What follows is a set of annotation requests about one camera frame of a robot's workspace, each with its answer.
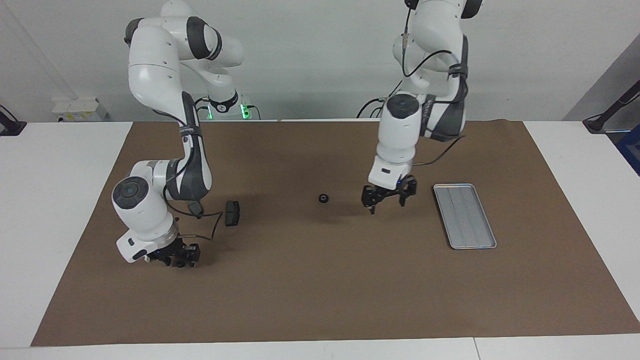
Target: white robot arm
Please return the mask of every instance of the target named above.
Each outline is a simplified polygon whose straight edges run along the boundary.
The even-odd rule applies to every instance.
[[[193,266],[200,250],[185,246],[166,200],[189,202],[191,214],[203,214],[200,199],[212,186],[200,122],[193,98],[182,88],[179,67],[194,70],[206,82],[209,100],[221,113],[238,102],[231,77],[222,66],[242,63],[244,52],[237,40],[225,39],[196,17],[184,1],[168,1],[161,16],[136,19],[126,29],[129,45],[129,88],[135,98],[156,113],[179,124],[184,157],[140,161],[112,194],[113,206],[129,227],[117,242],[125,260],[159,259],[169,265]]]
[[[365,185],[362,192],[362,203],[372,214],[386,197],[399,195],[404,206],[415,195],[417,182],[410,172],[420,136],[448,142],[460,138],[465,125],[468,45],[460,19],[473,17],[482,0],[405,3],[410,12],[416,10],[412,32],[405,29],[393,46],[404,80],[384,104],[377,155],[369,173],[373,186]],[[444,76],[438,72],[446,74],[440,84],[436,80]]]

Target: black cable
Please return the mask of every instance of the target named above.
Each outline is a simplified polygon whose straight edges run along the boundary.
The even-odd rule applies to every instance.
[[[177,117],[175,117],[175,116],[173,116],[173,115],[170,115],[170,114],[167,114],[167,113],[163,113],[163,112],[157,111],[156,109],[151,109],[151,111],[153,111],[154,113],[156,113],[156,114],[158,114],[158,115],[160,115],[160,116],[164,116],[164,117],[168,117],[168,118],[170,118],[170,119],[176,120],[176,121],[177,121],[177,122],[179,122],[179,123],[180,123],[180,125],[182,125],[182,126],[187,126],[187,124],[185,124],[185,123],[184,123],[184,121],[182,121],[182,120],[178,119]]]
[[[370,117],[370,118],[373,118],[373,114],[374,114],[376,111],[382,111],[382,106],[380,106],[379,108],[375,108],[375,109],[373,109],[373,111],[371,112],[371,115],[369,115],[369,117]]]
[[[465,137],[464,135],[461,135],[461,136],[459,136],[457,139],[455,139],[455,140],[453,141],[453,143],[451,143],[451,145],[449,145],[449,146],[445,149],[445,151],[443,151],[440,155],[438,155],[438,157],[437,157],[437,158],[435,158],[434,160],[429,161],[429,162],[427,162],[427,163],[414,163],[414,164],[413,164],[413,166],[414,166],[414,167],[421,167],[421,166],[425,166],[425,165],[432,165],[432,164],[436,163],[438,160],[442,159],[442,156],[444,156],[444,154],[446,154],[446,153],[447,153],[447,151],[451,150],[451,148],[453,147],[453,145],[456,145],[456,143],[458,143],[458,141],[460,141],[460,140],[461,140],[462,138],[464,138],[464,137]]]
[[[382,98],[380,98],[380,97],[378,97],[378,98],[376,98],[376,99],[371,99],[371,100],[367,101],[367,103],[366,103],[366,104],[364,104],[364,106],[362,106],[362,109],[360,109],[360,111],[358,111],[358,116],[356,116],[356,118],[359,118],[359,117],[362,115],[362,113],[363,113],[363,112],[364,112],[364,110],[367,108],[367,106],[369,106],[369,105],[373,104],[373,103],[374,103],[374,102],[376,102],[376,101],[378,101],[378,102],[385,102],[385,100],[384,100],[384,99],[382,99]]]
[[[404,69],[404,53],[402,55],[402,73],[403,75],[408,78],[411,75],[415,74],[418,70],[420,70],[420,67],[424,65],[424,63],[426,63],[429,59],[431,59],[432,57],[438,55],[438,54],[452,54],[452,52],[450,52],[449,50],[438,50],[435,53],[431,53],[429,54],[429,56],[427,56],[426,58],[422,59],[422,61],[418,64],[418,66],[415,67],[415,69],[413,71],[411,71],[409,74],[406,73],[406,70]]]
[[[449,50],[438,50],[435,53],[431,53],[429,54],[429,56],[427,56],[426,58],[424,58],[419,64],[418,66],[415,67],[415,69],[413,71],[411,71],[409,74],[406,73],[406,70],[404,68],[404,58],[406,55],[406,42],[408,41],[408,36],[409,36],[409,17],[411,16],[411,8],[409,8],[409,11],[406,14],[406,21],[404,22],[404,33],[403,33],[403,48],[402,48],[402,74],[408,78],[411,75],[415,74],[421,66],[424,65],[424,63],[426,63],[430,58],[438,55],[438,54],[452,54],[452,52],[450,52]]]
[[[258,111],[258,119],[262,120],[262,115],[260,115],[260,109],[258,109],[258,107],[256,105],[247,105],[246,108],[247,109],[256,109],[256,111]]]
[[[180,237],[184,238],[184,239],[198,238],[198,239],[209,240],[209,241],[213,240],[211,238],[208,238],[208,237],[206,237],[204,235],[199,235],[199,234],[180,234]]]
[[[201,101],[207,101],[207,100],[209,100],[209,99],[208,99],[208,98],[206,98],[206,97],[201,97],[201,98],[199,98],[198,100],[196,100],[196,102],[194,102],[194,103],[193,103],[193,106],[198,107],[198,104],[199,104]]]
[[[14,114],[12,114],[12,113],[9,111],[9,109],[5,108],[3,105],[0,105],[0,108],[4,109],[4,110],[6,111],[6,113],[7,113],[7,114],[11,115],[11,117],[12,117],[16,122],[18,121],[18,118],[17,118],[17,117],[15,117],[15,115],[14,115]]]
[[[391,90],[391,92],[389,93],[389,96],[387,96],[387,97],[391,97],[391,95],[393,95],[394,92],[396,92],[396,90],[398,90],[398,88],[400,87],[400,84],[402,84],[402,80],[400,80],[400,82],[398,82],[398,85],[396,85],[396,87],[393,90]]]
[[[218,222],[220,222],[221,218],[222,218],[222,211],[220,211],[220,215],[218,215],[218,218],[216,219],[216,223],[213,225],[213,230],[211,231],[211,241],[213,241],[213,236],[216,234],[216,229],[218,228]]]

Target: silver tray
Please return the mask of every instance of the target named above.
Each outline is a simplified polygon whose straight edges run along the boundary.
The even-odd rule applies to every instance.
[[[492,249],[495,237],[472,184],[436,184],[436,194],[449,244],[456,250]]]

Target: white table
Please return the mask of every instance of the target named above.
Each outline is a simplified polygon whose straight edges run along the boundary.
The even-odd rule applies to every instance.
[[[579,122],[525,125],[639,317],[640,177]],[[130,127],[29,124],[0,138],[0,359],[640,359],[640,334],[28,348]]]

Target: black object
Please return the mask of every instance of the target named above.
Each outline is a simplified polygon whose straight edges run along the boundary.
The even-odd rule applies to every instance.
[[[196,59],[214,60],[218,57],[222,51],[222,36],[218,30],[213,29],[218,37],[218,43],[216,48],[211,51],[207,47],[207,42],[204,38],[204,29],[209,26],[206,21],[197,16],[191,16],[187,19],[187,41],[189,42],[189,49]]]
[[[174,262],[174,265],[179,268],[187,265],[193,268],[200,260],[200,246],[196,243],[187,246],[182,238],[178,237],[169,246],[153,251],[147,256],[151,260],[162,261],[166,266],[171,266]]]
[[[407,175],[398,181],[395,190],[381,188],[380,186],[365,185],[362,189],[362,205],[369,209],[371,215],[376,213],[376,205],[387,197],[400,195],[400,206],[404,206],[408,197],[416,194],[418,182],[413,175]]]
[[[182,103],[184,105],[186,123],[181,124],[180,135],[191,136],[193,146],[186,165],[180,171],[177,170],[177,166],[178,161],[181,159],[172,159],[169,161],[166,169],[166,189],[169,191],[173,200],[199,201],[209,193],[209,189],[207,189],[202,175],[203,154],[200,152],[202,132],[193,115],[193,98],[189,93],[182,92]],[[176,178],[180,174],[183,175],[179,192]]]
[[[127,46],[131,47],[131,40],[133,40],[133,33],[136,32],[136,30],[138,29],[138,25],[140,24],[140,21],[143,19],[144,18],[141,17],[139,19],[133,19],[132,21],[129,21],[127,27],[124,30],[124,42],[125,44],[127,44]]]
[[[627,92],[622,95],[618,101],[614,102],[611,107],[607,109],[607,111],[603,112],[600,117],[596,120],[583,120],[582,123],[587,127],[592,134],[604,134],[605,132],[602,130],[604,124],[611,119],[611,117],[618,112],[618,110],[624,108],[626,105],[629,105],[633,100],[637,98],[640,93],[640,80],[631,86]]]
[[[201,219],[202,214],[204,214],[204,209],[202,208],[202,204],[200,201],[191,201],[188,205],[189,212],[191,212],[196,219]]]
[[[4,130],[0,132],[0,136],[18,136],[22,132],[27,123],[24,121],[18,121],[9,110],[7,110],[4,106],[2,109],[5,109],[14,120],[9,119],[3,112],[0,111],[0,124],[4,126]]]
[[[113,202],[121,209],[130,210],[138,206],[149,193],[149,183],[139,176],[130,176],[113,188]]]
[[[413,71],[411,71],[410,73],[408,73],[408,74],[407,74],[407,73],[406,73],[406,70],[405,70],[405,68],[404,68],[404,56],[405,56],[405,53],[403,52],[403,55],[402,55],[402,64],[401,64],[401,67],[402,67],[402,74],[403,74],[406,78],[410,77],[411,75],[415,74],[418,70],[420,70],[420,67],[421,67],[421,66],[423,66],[423,65],[424,65],[424,63],[426,63],[429,59],[431,59],[432,57],[434,57],[434,56],[436,56],[436,55],[439,55],[439,54],[452,54],[452,52],[450,52],[449,50],[438,50],[438,51],[435,51],[435,52],[433,52],[433,53],[429,54],[429,55],[428,55],[427,57],[425,57],[424,59],[422,59],[422,61],[420,61],[420,63],[418,64],[418,66],[416,66],[416,67],[415,67],[415,69],[414,69]]]
[[[216,108],[216,110],[219,113],[226,113],[231,109],[231,107],[233,107],[233,105],[235,105],[238,102],[238,99],[239,99],[239,96],[238,96],[238,92],[236,91],[234,96],[229,100],[218,102],[218,101],[213,101],[209,99],[209,103],[213,105],[213,107]]]
[[[364,105],[362,106],[362,108],[360,109],[360,111],[358,111],[358,115],[356,115],[356,118],[359,118],[359,117],[362,115],[362,112],[367,108],[367,106],[369,106],[369,105],[373,104],[373,103],[374,103],[374,102],[376,102],[376,101],[378,101],[378,102],[385,102],[384,98],[381,98],[381,97],[379,97],[379,98],[377,98],[377,99],[371,99],[371,100],[367,101],[367,103],[366,103],[366,104],[364,104]]]
[[[413,163],[414,167],[422,167],[425,165],[432,165],[435,164],[436,162],[438,162],[438,160],[442,159],[443,156],[445,156],[445,154],[447,154],[447,152],[449,152],[449,150],[451,150],[452,147],[454,147],[454,145],[456,145],[458,143],[458,141],[460,141],[460,139],[464,138],[464,135],[460,135],[458,136],[453,143],[451,143],[446,149],[444,149],[443,152],[440,153],[440,155],[438,155],[437,158],[431,160],[431,161],[427,161],[427,162],[423,162],[423,163]]]
[[[411,10],[415,10],[418,7],[419,0],[404,0],[404,4]]]
[[[408,94],[393,95],[387,101],[387,109],[396,119],[406,119],[420,109],[420,103],[416,98]]]
[[[225,226],[236,226],[240,221],[240,203],[227,201],[225,206]]]
[[[258,112],[258,119],[262,120],[262,115],[260,115],[260,109],[256,105],[247,105],[247,109],[255,109]]]
[[[465,9],[462,10],[462,19],[471,19],[478,14],[482,6],[482,0],[467,0]]]

